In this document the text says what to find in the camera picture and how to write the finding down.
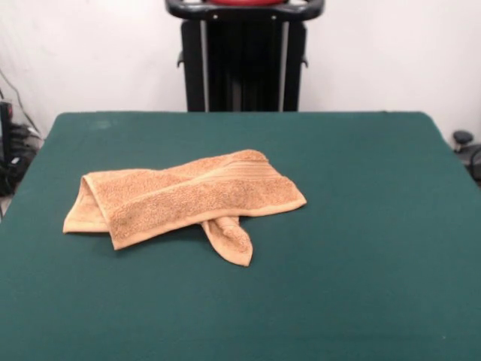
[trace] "white wall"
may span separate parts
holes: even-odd
[[[0,14],[0,66],[44,133],[64,111],[185,110],[163,0],[0,0]],[[479,0],[327,0],[301,110],[421,110],[446,138],[481,138],[480,18]]]

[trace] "green tablecloth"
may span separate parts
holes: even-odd
[[[62,234],[82,174],[246,148],[308,200],[243,221],[249,268]],[[480,360],[480,221],[423,114],[64,114],[0,225],[0,359]]]

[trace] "black metal frame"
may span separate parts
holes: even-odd
[[[187,19],[179,62],[189,111],[297,111],[307,36],[302,21],[319,16],[324,0],[256,7],[166,4],[171,14]]]
[[[307,32],[289,24],[280,107],[283,24],[206,23],[209,111],[297,111]],[[206,111],[201,22],[182,25],[188,111]]]

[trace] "folded towel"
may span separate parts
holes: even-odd
[[[249,265],[253,247],[239,216],[292,211],[306,199],[255,150],[155,171],[100,171],[82,177],[63,232],[109,232],[113,248],[199,223],[229,262]]]

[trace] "floor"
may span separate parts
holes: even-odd
[[[4,197],[0,198],[0,207],[2,207],[2,214],[5,215],[7,212],[8,206],[10,205],[10,202],[12,201],[12,197]]]

